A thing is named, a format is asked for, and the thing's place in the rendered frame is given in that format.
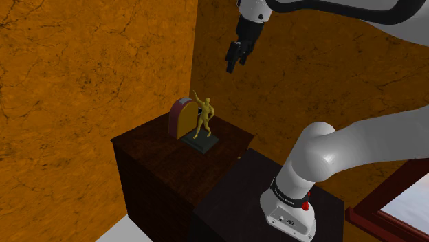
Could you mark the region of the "dark red framed window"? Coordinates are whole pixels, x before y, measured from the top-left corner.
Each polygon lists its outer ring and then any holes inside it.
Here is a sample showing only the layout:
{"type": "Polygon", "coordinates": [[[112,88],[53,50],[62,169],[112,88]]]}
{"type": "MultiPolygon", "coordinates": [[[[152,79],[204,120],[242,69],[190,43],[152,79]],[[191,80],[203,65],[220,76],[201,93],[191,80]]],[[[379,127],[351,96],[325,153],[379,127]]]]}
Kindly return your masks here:
{"type": "Polygon", "coordinates": [[[345,210],[345,220],[381,242],[429,242],[429,158],[405,162],[360,203],[345,210]]]}

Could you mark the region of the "dark brown wooden cabinet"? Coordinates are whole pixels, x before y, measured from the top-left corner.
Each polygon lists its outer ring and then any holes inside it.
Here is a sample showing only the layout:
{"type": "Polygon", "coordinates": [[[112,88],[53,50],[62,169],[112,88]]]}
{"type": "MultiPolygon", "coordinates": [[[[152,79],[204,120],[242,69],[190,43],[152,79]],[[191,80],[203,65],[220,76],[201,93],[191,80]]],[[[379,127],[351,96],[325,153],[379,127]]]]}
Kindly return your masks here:
{"type": "Polygon", "coordinates": [[[221,118],[219,141],[201,154],[168,134],[169,115],[112,139],[130,219],[153,242],[187,242],[195,207],[248,149],[254,136],[221,118]]]}

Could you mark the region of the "golden human figure statue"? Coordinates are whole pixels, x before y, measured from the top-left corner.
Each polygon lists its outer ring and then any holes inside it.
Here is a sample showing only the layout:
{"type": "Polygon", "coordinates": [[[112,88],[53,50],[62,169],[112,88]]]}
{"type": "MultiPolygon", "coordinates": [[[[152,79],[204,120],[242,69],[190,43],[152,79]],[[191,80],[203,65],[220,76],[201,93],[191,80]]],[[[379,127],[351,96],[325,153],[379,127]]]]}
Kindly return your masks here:
{"type": "Polygon", "coordinates": [[[193,93],[201,113],[197,115],[196,127],[182,137],[181,141],[201,154],[206,154],[219,141],[209,126],[210,120],[215,116],[215,109],[210,104],[210,98],[201,100],[195,90],[193,93]]]}

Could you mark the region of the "black robot stand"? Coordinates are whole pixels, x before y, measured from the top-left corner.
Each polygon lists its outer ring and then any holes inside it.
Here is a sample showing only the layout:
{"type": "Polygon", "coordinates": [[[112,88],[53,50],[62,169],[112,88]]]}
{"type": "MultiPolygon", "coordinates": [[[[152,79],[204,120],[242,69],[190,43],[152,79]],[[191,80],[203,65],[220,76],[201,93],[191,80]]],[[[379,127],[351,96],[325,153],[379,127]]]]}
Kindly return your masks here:
{"type": "MultiPolygon", "coordinates": [[[[269,225],[260,206],[260,196],[280,169],[248,149],[193,210],[187,242],[300,242],[269,225]]],[[[343,242],[343,200],[317,186],[310,193],[316,216],[311,242],[343,242]]]]}

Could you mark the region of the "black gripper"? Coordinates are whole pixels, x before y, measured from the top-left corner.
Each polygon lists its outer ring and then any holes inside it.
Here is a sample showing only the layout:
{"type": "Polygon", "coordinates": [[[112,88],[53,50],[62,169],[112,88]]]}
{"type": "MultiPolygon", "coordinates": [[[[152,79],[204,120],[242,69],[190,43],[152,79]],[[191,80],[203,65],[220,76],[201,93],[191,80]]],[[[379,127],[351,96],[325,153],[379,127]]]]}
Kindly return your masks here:
{"type": "Polygon", "coordinates": [[[248,56],[252,53],[256,41],[259,39],[263,30],[264,23],[256,23],[246,19],[244,16],[239,17],[236,27],[238,41],[232,41],[225,56],[227,61],[226,71],[232,73],[234,67],[240,58],[239,63],[244,65],[248,56]]]}

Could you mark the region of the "arched maroon and yellow box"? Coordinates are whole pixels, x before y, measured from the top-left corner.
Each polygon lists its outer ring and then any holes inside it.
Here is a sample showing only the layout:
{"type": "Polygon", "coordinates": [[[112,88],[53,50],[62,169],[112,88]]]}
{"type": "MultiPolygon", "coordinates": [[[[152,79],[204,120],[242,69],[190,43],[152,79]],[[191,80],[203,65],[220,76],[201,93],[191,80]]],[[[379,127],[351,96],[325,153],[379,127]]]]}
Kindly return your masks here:
{"type": "Polygon", "coordinates": [[[169,112],[168,134],[180,139],[197,127],[199,105],[189,97],[175,101],[169,112]]]}

